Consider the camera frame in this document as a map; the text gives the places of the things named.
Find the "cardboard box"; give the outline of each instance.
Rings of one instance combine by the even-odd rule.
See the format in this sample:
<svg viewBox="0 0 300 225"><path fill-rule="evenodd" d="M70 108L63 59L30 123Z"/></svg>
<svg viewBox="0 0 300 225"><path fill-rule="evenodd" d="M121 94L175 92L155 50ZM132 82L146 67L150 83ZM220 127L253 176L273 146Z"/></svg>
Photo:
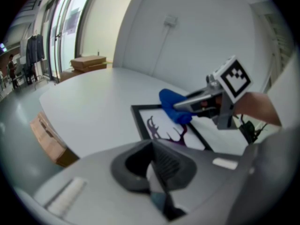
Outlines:
<svg viewBox="0 0 300 225"><path fill-rule="evenodd" d="M75 70L74 68L70 68L66 71L63 71L60 74L60 82L63 82L71 77L75 77L77 75L83 74L83 71Z"/></svg>
<svg viewBox="0 0 300 225"><path fill-rule="evenodd" d="M100 70L100 69L105 69L107 67L107 63L101 63L101 64L96 64L96 65L93 65L93 66L89 66L89 67L85 67L85 68L78 68L78 67L75 67L74 69L75 70L78 70L80 72L84 72L84 73L87 73L87 72L91 72L91 71L96 71L96 70Z"/></svg>
<svg viewBox="0 0 300 225"><path fill-rule="evenodd" d="M106 62L106 57L88 56L88 57L72 59L71 66L74 68L86 68L86 67L93 66L96 64L101 64L103 62Z"/></svg>
<svg viewBox="0 0 300 225"><path fill-rule="evenodd" d="M55 133L43 112L38 114L30 126L42 149L54 163L67 167L79 159Z"/></svg>

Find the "black frame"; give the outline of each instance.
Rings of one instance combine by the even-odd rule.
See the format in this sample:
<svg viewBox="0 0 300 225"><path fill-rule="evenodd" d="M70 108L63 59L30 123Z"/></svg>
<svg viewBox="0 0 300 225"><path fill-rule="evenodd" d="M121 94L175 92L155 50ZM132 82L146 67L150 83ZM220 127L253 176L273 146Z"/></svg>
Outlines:
<svg viewBox="0 0 300 225"><path fill-rule="evenodd" d="M151 137L141 117L140 111L150 110L150 109L163 109L163 108L161 105L132 105L131 106L131 111L135 119L135 124L142 139L151 139ZM196 137L202 142L203 146L205 147L204 150L213 151L213 149L208 144L208 142L204 139L204 137L196 130L196 128L191 123L188 123L187 126L193 131Z"/></svg>

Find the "picture frame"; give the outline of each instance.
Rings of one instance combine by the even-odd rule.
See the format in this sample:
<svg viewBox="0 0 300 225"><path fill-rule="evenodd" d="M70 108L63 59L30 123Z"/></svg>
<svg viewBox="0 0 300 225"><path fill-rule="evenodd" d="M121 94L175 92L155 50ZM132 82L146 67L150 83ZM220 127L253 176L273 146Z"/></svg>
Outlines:
<svg viewBox="0 0 300 225"><path fill-rule="evenodd" d="M153 116L150 116L150 114L148 114L148 112L146 115L143 114L147 110L151 113L151 112L153 112L153 110L156 110L156 109L157 109L157 112L159 113L160 117L164 116L165 120L169 119L169 121L167 122L168 125L166 125L166 126L170 127L170 124L171 123L173 124L173 125L171 125L171 127L173 127L173 129L180 136L179 141L174 141L171 138L172 136L169 135L169 133L166 133L168 137L161 137L158 132L158 129L161 126L161 124L159 124L159 125L154 124L153 119L152 119ZM164 112L161 105L132 105L131 111L133 113L133 117L134 117L137 129L138 129L138 132L142 139L166 139L171 142L179 143L180 145L185 145L185 146L189 147L187 144L185 144L184 137L183 137L183 136L186 136L184 133L188 133L188 135L190 137L194 136L198 140L196 143L201 143L203 145L204 149L201 149L201 150L213 151L213 149L211 148L209 143L204 139L204 137L200 134L200 132L197 131L197 129L191 123L188 123L186 125L175 124ZM180 132L178 132L178 129L176 129L174 126L182 126L183 127L183 129L182 129L183 135L180 134Z"/></svg>

